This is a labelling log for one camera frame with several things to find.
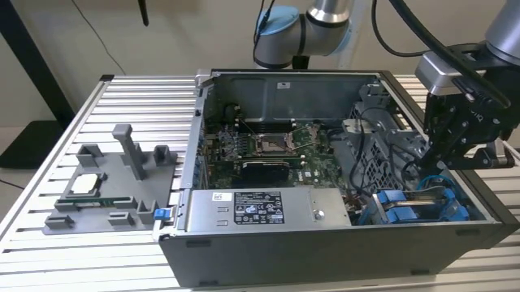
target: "black metal stand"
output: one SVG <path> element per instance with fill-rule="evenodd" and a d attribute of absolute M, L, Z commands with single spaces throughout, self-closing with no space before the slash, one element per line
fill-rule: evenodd
<path fill-rule="evenodd" d="M 56 121 L 30 122 L 0 155 L 0 167 L 34 169 L 72 121 L 73 111 L 10 0 L 0 0 L 0 32 L 56 117 Z"/>

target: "white wall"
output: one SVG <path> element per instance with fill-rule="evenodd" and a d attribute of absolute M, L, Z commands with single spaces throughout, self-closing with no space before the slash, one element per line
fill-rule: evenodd
<path fill-rule="evenodd" d="M 0 35 L 0 127 L 22 127 L 32 120 L 53 120 L 40 93 Z"/>
<path fill-rule="evenodd" d="M 481 41 L 503 3 L 505 0 L 406 0 L 417 18 L 446 45 Z M 394 50 L 414 52 L 425 49 L 386 0 L 378 1 L 377 20 L 382 38 Z M 371 31 L 368 7 L 352 50 L 351 68 L 411 74 L 417 62 L 418 58 L 399 58 L 382 49 Z"/>
<path fill-rule="evenodd" d="M 101 74 L 120 74 L 70 0 L 12 0 L 70 102 L 77 108 Z M 195 74 L 197 68 L 252 68 L 256 0 L 76 0 L 127 74 Z M 278 4 L 307 7 L 308 1 Z M 332 69 L 336 58 L 315 58 Z"/>

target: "open computer tower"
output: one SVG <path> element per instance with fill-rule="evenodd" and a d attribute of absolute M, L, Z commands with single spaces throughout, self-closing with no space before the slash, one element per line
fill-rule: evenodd
<path fill-rule="evenodd" d="M 212 70 L 197 89 L 153 231 L 183 287 L 435 274 L 517 229 L 473 170 L 419 179 L 423 113 L 389 72 Z"/>

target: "green circuit board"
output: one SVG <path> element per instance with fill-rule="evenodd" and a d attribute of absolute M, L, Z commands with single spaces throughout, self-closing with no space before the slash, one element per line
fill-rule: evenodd
<path fill-rule="evenodd" d="M 209 136 L 208 187 L 233 188 L 244 162 L 283 162 L 290 166 L 288 178 L 272 187 L 314 186 L 346 192 L 332 149 L 324 130 L 312 123 L 296 123 L 287 133 L 236 133 L 224 128 Z"/>

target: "sticker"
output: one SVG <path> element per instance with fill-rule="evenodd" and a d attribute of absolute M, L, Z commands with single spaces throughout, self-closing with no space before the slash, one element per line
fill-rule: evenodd
<path fill-rule="evenodd" d="M 212 201 L 231 201 L 232 193 L 212 193 Z"/>
<path fill-rule="evenodd" d="M 283 224 L 280 192 L 237 192 L 233 201 L 235 224 Z"/>
<path fill-rule="evenodd" d="M 288 88 L 291 88 L 290 82 L 278 82 L 276 83 L 276 89 L 288 89 Z"/>

